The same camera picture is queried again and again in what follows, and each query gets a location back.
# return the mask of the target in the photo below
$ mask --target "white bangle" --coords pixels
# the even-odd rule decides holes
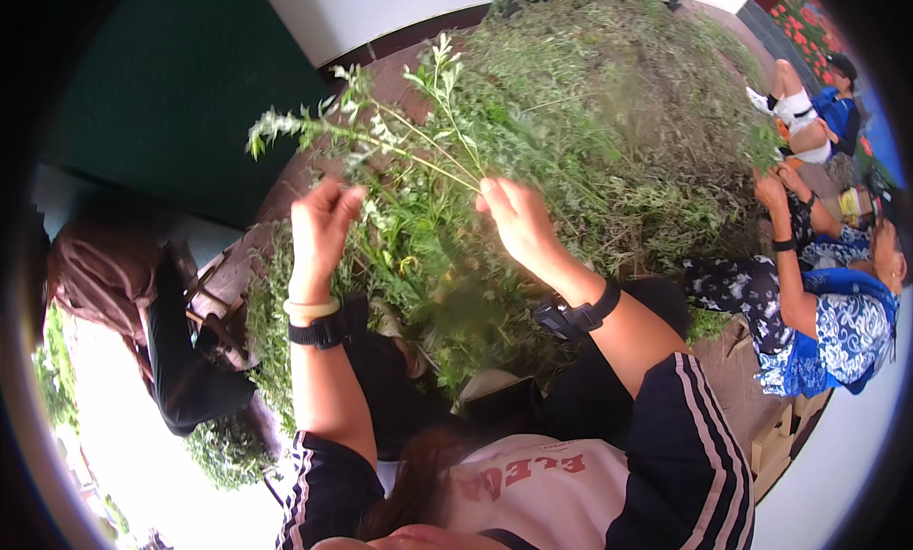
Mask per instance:
[[[295,319],[322,318],[323,316],[332,315],[339,309],[340,299],[335,296],[331,296],[330,301],[324,305],[301,305],[299,303],[293,303],[289,299],[286,299],[286,301],[282,303],[282,310],[291,318]]]

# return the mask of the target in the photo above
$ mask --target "person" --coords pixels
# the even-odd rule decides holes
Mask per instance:
[[[243,372],[223,369],[207,357],[219,337],[206,324],[195,345],[191,342],[184,284],[167,255],[154,284],[155,300],[139,311],[151,371],[146,386],[168,430],[186,437],[199,423],[247,408],[257,387]]]
[[[861,392],[893,358],[913,243],[884,215],[869,232],[839,224],[786,164],[766,176],[755,170],[755,195],[773,221],[776,261],[687,259],[686,293],[699,307],[747,318],[765,393]]]
[[[808,98],[793,65],[778,59],[770,95],[746,87],[748,99],[762,112],[778,116],[790,132],[789,148],[782,154],[804,162],[824,164],[836,152],[853,156],[862,117],[853,100],[856,69],[844,54],[827,59],[834,86]]]
[[[683,339],[684,294],[666,279],[617,292],[561,246],[538,194],[508,179],[480,187],[476,208],[490,212],[508,253],[568,306],[608,303],[606,294],[616,304],[588,328],[552,393],[531,400],[526,424],[494,435],[410,390],[389,338],[325,349],[293,339],[300,470],[277,546],[748,546],[749,466]],[[325,178],[292,205],[289,302],[299,312],[290,335],[325,322],[314,316],[331,303],[330,278],[364,196]],[[386,499],[376,475],[384,457],[399,461]]]
[[[174,259],[143,230],[74,220],[50,245],[47,293],[68,314],[120,334],[165,425],[183,437],[247,407],[255,386],[205,356],[219,340],[211,329],[192,345]]]

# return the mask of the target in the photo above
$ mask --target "white wall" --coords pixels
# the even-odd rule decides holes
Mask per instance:
[[[314,66],[406,25],[492,0],[269,0]]]
[[[897,397],[910,367],[913,290],[897,321],[897,361],[885,364],[863,393],[837,389],[817,427],[786,473],[758,505],[758,550],[822,548],[851,510],[890,432]]]

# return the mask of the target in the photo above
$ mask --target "black wristwatch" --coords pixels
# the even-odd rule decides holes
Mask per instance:
[[[812,210],[812,207],[815,205],[815,200],[820,200],[820,199],[821,198],[818,197],[818,194],[816,194],[815,191],[813,191],[812,197],[808,199],[808,202],[805,202],[805,207],[808,208],[809,212]]]
[[[329,316],[315,318],[309,327],[289,323],[289,339],[295,344],[326,350],[358,339],[368,331],[368,297],[346,294],[342,307]]]
[[[795,251],[798,248],[796,238],[792,237],[788,241],[774,241],[770,244],[775,252]]]
[[[606,279],[602,296],[592,305],[584,303],[573,308],[559,294],[553,293],[542,299],[533,316],[546,327],[552,328],[558,336],[577,340],[602,326],[602,319],[615,309],[621,294],[618,283]]]

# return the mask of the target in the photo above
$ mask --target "white shorts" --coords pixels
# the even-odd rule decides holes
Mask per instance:
[[[800,93],[785,96],[782,100],[777,101],[777,104],[773,106],[773,113],[789,128],[790,136],[796,135],[805,126],[815,122],[818,117],[818,112],[812,108],[812,101],[809,100],[805,89]],[[825,145],[816,147],[814,150],[800,152],[792,157],[798,157],[810,164],[825,164],[831,157],[831,141],[827,140]]]

